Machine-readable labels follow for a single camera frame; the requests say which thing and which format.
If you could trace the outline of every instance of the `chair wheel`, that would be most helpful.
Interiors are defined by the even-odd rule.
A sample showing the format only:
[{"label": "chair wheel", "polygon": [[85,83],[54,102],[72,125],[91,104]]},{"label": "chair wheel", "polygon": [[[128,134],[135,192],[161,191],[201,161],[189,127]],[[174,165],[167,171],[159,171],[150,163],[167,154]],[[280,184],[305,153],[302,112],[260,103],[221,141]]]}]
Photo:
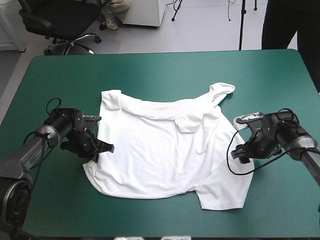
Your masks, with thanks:
[{"label": "chair wheel", "polygon": [[95,41],[96,44],[99,44],[99,43],[102,42],[101,38],[98,37],[98,36],[94,37],[94,41]]},{"label": "chair wheel", "polygon": [[106,25],[104,25],[103,23],[101,23],[100,26],[99,26],[99,29],[100,29],[101,31],[105,30],[105,29],[106,29]]},{"label": "chair wheel", "polygon": [[48,55],[51,55],[51,50],[50,49],[46,49],[43,51],[43,54],[48,56]]}]

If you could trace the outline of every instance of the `white t-shirt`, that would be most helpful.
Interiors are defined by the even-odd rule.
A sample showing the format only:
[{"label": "white t-shirt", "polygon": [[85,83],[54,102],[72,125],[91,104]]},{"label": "white t-shirt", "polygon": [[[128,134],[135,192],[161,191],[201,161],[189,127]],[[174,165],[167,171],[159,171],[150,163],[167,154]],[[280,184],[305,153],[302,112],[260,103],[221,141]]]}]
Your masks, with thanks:
[{"label": "white t-shirt", "polygon": [[[103,91],[98,138],[115,149],[83,165],[87,178],[114,197],[161,199],[195,190],[203,209],[242,208],[252,174],[229,171],[226,152],[236,130],[218,106],[234,89],[219,82],[202,96],[175,102]],[[230,151],[243,142],[237,135]],[[229,161],[239,173],[254,167],[230,154]]]}]

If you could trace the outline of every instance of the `person's leg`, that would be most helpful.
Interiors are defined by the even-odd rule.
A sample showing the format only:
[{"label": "person's leg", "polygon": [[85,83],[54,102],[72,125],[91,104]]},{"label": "person's leg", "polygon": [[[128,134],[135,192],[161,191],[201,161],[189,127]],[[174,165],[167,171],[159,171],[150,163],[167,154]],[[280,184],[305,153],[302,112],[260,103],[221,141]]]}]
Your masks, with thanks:
[{"label": "person's leg", "polygon": [[262,49],[286,49],[297,31],[295,10],[282,0],[269,0],[263,23]]},{"label": "person's leg", "polygon": [[320,14],[301,12],[297,31],[298,51],[315,88],[320,92]]}]

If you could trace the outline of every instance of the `green tabletop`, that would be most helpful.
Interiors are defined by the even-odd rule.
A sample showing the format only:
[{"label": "green tabletop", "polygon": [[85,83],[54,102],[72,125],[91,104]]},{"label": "green tabletop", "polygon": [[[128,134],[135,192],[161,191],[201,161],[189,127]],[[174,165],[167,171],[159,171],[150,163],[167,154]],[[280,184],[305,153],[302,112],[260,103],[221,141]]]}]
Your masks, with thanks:
[{"label": "green tabletop", "polygon": [[[198,97],[216,82],[235,85],[220,104],[230,121],[291,108],[320,140],[319,96],[294,50],[39,56],[30,63],[0,127],[0,156],[42,124],[53,97],[62,99],[62,107],[98,115],[101,91],[120,89],[134,98],[171,102]],[[247,140],[249,133],[241,135]],[[88,181],[85,162],[60,148],[51,153],[25,231],[65,237],[320,236],[320,189],[303,164],[288,156],[254,174],[244,208],[226,211],[201,210],[195,192],[155,200],[103,195]]]}]

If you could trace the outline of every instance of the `office chair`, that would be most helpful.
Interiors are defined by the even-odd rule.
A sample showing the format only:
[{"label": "office chair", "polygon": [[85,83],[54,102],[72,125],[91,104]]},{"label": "office chair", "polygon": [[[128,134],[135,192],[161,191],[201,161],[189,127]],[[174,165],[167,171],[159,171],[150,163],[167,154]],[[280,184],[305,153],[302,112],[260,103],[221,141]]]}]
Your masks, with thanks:
[{"label": "office chair", "polygon": [[82,34],[98,17],[100,9],[86,0],[18,0],[22,6],[19,14],[22,16],[25,29],[34,34],[43,35],[53,41],[44,50],[44,55],[50,55],[52,46],[66,45],[62,55],[68,54],[73,46],[85,49],[94,54],[92,49],[78,41],[94,37],[97,44],[101,38],[95,33]]}]

